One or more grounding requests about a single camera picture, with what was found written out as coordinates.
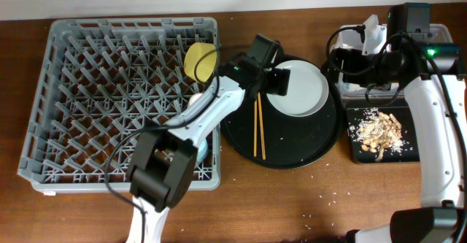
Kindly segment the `wooden chopstick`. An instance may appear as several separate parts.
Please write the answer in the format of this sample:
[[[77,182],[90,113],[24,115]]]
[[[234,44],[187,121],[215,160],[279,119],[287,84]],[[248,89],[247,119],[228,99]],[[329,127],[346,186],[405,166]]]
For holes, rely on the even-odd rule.
[[[258,101],[254,102],[254,121],[253,121],[253,157],[257,157],[257,137],[258,137]]]
[[[261,145],[261,154],[262,160],[266,160],[266,143],[265,143],[265,134],[263,129],[263,109],[262,109],[262,101],[261,101],[261,94],[258,93],[257,97],[257,104],[256,104],[256,115],[259,119],[259,129],[260,129],[260,145]]]

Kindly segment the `yellow bowl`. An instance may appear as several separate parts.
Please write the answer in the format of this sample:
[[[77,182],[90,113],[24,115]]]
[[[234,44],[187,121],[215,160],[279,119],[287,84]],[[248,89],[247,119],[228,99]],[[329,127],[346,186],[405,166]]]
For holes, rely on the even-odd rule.
[[[217,48],[214,44],[196,42],[185,55],[185,74],[200,83],[205,83],[212,76],[217,64]]]

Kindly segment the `white round plate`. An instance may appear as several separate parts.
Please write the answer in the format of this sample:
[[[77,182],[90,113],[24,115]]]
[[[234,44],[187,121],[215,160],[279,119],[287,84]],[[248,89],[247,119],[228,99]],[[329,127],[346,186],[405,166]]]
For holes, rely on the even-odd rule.
[[[324,106],[329,95],[328,81],[314,64],[291,60],[278,64],[276,69],[290,70],[287,94],[266,95],[276,110],[292,117],[305,117]]]

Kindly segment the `blue plastic cup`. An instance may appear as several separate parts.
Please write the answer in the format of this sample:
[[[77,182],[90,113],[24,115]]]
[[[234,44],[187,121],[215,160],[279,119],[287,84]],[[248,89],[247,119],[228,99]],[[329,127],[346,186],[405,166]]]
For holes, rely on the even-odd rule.
[[[196,156],[196,163],[201,163],[208,154],[209,145],[207,139],[204,139],[198,147],[198,153]]]

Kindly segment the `pink plastic cup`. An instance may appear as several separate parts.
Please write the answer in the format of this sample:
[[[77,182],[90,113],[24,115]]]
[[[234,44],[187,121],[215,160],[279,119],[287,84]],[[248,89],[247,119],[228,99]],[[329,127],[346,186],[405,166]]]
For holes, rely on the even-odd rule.
[[[188,106],[193,105],[201,96],[202,96],[202,93],[193,94],[188,101]]]

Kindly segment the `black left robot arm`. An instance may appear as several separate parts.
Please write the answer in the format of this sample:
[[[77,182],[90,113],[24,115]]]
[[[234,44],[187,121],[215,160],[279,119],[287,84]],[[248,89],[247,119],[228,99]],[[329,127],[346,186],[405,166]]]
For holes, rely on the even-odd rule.
[[[184,112],[162,126],[139,130],[126,177],[134,214],[128,242],[159,242],[169,210],[192,182],[201,143],[225,117],[259,93],[284,96],[289,71],[282,58],[242,54],[214,71],[209,87]]]

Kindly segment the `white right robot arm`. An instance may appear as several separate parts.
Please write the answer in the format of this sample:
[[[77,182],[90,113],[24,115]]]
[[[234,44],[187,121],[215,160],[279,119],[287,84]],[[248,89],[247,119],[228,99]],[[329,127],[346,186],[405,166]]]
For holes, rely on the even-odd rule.
[[[466,68],[454,43],[388,41],[356,72],[366,82],[397,82],[414,121],[421,165],[421,206],[389,224],[349,231],[348,242],[466,241]]]

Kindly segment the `clear plastic waste bin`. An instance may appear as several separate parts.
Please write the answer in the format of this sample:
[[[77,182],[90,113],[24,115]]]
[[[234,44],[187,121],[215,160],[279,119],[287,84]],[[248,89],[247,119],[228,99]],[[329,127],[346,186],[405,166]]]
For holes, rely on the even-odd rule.
[[[387,38],[387,26],[378,24],[370,29],[370,43],[365,46],[362,35],[353,31],[351,25],[342,26],[336,44],[330,46],[330,56],[336,58],[336,65],[351,72],[357,72],[368,67],[371,59],[381,49]],[[363,75],[353,77],[333,70],[327,63],[321,67],[321,72],[338,89],[343,99],[362,99],[366,88],[360,85]]]

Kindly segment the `grey dishwasher rack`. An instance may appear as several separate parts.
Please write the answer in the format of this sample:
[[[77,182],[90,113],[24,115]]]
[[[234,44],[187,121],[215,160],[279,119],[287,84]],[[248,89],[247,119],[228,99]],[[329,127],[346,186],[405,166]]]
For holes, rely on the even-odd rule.
[[[46,195],[102,193],[106,180],[126,192],[135,130],[178,115],[204,89],[182,69],[196,42],[219,42],[215,19],[55,21],[18,174]]]

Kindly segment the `round black tray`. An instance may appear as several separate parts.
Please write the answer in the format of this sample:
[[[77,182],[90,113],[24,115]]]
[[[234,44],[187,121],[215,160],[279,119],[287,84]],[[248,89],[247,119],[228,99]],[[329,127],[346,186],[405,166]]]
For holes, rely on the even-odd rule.
[[[254,136],[254,101],[246,100],[221,123],[221,132],[241,156],[273,169],[292,169],[313,163],[336,143],[344,123],[341,96],[335,85],[323,107],[313,115],[291,117],[261,95],[265,146]]]

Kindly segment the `food scraps pile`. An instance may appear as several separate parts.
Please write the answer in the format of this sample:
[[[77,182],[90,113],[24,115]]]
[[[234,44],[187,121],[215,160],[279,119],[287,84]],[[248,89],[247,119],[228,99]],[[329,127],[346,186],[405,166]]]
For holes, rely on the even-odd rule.
[[[378,108],[356,109],[362,119],[350,123],[350,137],[357,143],[358,155],[368,153],[370,162],[381,163],[388,155],[401,153],[406,142],[402,138],[402,125],[393,114]]]

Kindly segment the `black rectangular tray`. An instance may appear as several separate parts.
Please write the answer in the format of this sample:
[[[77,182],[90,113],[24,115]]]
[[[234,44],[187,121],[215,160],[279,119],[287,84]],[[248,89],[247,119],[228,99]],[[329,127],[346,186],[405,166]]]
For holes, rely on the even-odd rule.
[[[400,163],[419,160],[412,114],[403,99],[397,99],[388,107],[351,100],[344,111],[354,161]]]

